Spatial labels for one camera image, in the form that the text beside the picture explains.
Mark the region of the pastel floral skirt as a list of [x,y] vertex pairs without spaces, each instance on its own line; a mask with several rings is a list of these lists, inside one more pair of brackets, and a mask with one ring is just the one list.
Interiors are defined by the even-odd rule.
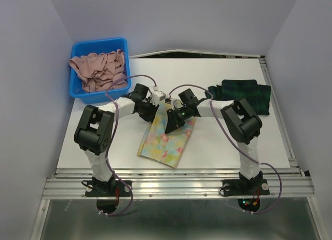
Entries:
[[166,134],[167,110],[170,108],[169,104],[160,104],[154,121],[143,135],[137,155],[176,168],[192,134],[196,118],[185,120],[183,127]]

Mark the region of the green plaid skirt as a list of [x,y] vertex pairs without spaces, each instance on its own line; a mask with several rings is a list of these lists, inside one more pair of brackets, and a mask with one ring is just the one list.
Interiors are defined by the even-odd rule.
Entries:
[[225,79],[220,85],[209,86],[207,90],[213,95],[214,100],[230,101],[245,98],[258,115],[270,115],[271,87],[258,84],[256,80]]

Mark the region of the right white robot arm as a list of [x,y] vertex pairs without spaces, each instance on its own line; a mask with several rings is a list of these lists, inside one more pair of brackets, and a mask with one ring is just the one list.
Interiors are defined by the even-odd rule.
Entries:
[[226,138],[239,152],[239,178],[222,180],[219,193],[223,197],[255,195],[260,192],[262,171],[258,160],[258,137],[262,121],[244,98],[240,100],[216,101],[212,98],[198,99],[191,89],[179,95],[181,107],[167,110],[165,133],[169,134],[184,127],[192,117],[213,117],[220,125]]

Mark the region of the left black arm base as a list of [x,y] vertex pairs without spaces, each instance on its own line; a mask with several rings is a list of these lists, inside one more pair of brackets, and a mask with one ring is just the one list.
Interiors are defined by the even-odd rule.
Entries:
[[86,197],[130,197],[129,189],[119,180],[111,179],[108,182],[96,179],[83,180]]

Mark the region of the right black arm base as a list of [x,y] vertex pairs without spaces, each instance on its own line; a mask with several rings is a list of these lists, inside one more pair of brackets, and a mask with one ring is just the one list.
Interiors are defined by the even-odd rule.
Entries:
[[229,196],[258,196],[269,195],[270,190],[265,179],[258,182],[247,182],[240,179],[222,180],[219,194],[223,197]]

